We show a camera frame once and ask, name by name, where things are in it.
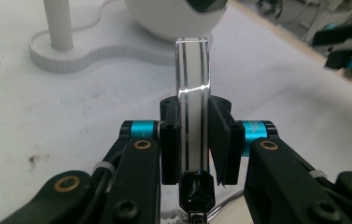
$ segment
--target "white table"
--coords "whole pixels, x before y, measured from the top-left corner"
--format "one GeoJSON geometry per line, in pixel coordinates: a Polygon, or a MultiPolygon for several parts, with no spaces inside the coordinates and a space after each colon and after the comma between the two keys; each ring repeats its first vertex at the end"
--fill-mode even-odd
{"type": "MultiPolygon", "coordinates": [[[[100,4],[70,1],[73,23],[91,19],[100,4]]],[[[52,176],[91,173],[124,120],[159,119],[159,101],[176,91],[173,66],[136,59],[112,58],[73,74],[47,72],[32,63],[27,46],[46,27],[42,1],[0,1],[0,220],[52,176]]],[[[213,37],[212,93],[232,102],[236,119],[271,120],[330,180],[352,170],[347,80],[232,5],[213,37]]],[[[245,172],[246,160],[240,186],[245,172]]],[[[165,201],[171,192],[163,189],[165,201]]]]}

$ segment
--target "screw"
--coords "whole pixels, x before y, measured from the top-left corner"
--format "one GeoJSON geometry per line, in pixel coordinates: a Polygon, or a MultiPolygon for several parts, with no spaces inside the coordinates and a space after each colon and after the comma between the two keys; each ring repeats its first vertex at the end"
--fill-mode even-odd
{"type": "Polygon", "coordinates": [[[332,204],[325,201],[316,201],[310,204],[310,209],[317,217],[329,223],[342,221],[341,214],[332,204]]]}
{"type": "Polygon", "coordinates": [[[135,222],[139,213],[138,205],[133,200],[122,200],[115,204],[114,219],[122,223],[135,222]]]}

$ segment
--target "white curved base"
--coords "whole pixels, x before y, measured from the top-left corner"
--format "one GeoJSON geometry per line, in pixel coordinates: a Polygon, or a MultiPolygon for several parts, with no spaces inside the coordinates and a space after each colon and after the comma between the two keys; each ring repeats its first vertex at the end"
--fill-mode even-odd
{"type": "Polygon", "coordinates": [[[123,1],[106,5],[101,20],[93,26],[73,29],[73,39],[74,48],[63,52],[52,48],[48,32],[33,36],[30,42],[33,62],[53,73],[77,72],[114,57],[132,57],[164,65],[175,62],[174,43],[164,42],[140,28],[123,1]]]}

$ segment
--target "white sphere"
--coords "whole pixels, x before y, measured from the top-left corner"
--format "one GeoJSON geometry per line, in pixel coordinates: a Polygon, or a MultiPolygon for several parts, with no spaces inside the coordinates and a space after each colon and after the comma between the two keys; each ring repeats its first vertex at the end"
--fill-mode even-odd
{"type": "Polygon", "coordinates": [[[218,24],[227,6],[227,0],[125,2],[134,19],[142,27],[160,38],[172,41],[178,37],[204,37],[218,24]]]}

